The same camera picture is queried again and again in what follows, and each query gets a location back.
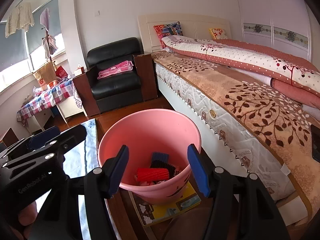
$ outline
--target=plaid tablecloth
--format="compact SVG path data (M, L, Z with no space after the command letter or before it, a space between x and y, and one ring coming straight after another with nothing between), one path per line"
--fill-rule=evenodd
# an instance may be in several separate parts
M17 112L17 121L21 122L24 127L27 127L28 123L26 120L29 117L46 108L55 106L66 98L73 96L73 87L72 79L70 79L32 99Z

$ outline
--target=yellow book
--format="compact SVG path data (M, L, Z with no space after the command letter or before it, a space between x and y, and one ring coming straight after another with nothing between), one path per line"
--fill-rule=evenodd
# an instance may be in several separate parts
M201 202L200 197L195 192L190 182L187 183L186 189L180 199L161 206L151 205L131 191L129 191L129 195L139 220L145 227L176 217L199 205Z

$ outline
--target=bed frame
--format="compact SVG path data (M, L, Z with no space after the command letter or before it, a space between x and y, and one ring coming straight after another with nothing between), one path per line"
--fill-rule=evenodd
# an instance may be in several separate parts
M146 52L155 52L161 50L160 41L153 28L154 25L168 24L179 21L183 31L183 35L193 39L209 39L212 37L209 33L209 28L221 28L231 38L231 31L229 21L222 18L196 15L196 14L151 14L142 15L138 17L138 24L140 36L142 39L143 49ZM231 174L238 176L247 176L247 170L241 165L239 159L231 149L220 140L218 134L195 112L183 99L181 99L175 91L173 91L164 81L159 77L159 90L169 101L171 106L177 111L188 116L198 127L201 134L202 148L211 158L216 166L221 166L229 171ZM279 212L288 225L304 224L308 216L307 209L303 204L299 195L294 192L285 200L280 200L277 203Z

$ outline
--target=yellow floral pillow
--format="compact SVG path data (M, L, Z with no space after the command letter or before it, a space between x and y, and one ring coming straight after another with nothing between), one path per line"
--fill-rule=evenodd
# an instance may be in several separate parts
M228 39L226 31L219 28L210 28L209 32L214 40Z

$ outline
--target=pink bucket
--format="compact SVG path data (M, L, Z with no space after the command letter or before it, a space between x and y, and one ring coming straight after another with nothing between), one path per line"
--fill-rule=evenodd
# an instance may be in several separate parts
M116 122L103 136L98 160L100 166L116 156L123 144L129 148L129 161L120 187L130 190L151 204L164 204L181 197L191 168L187 148L193 143L201 150L201 137L196 125L185 115L167 109L149 109L130 114ZM168 163L183 170L163 183L138 186L134 179L137 168L149 168L153 152L169 154Z

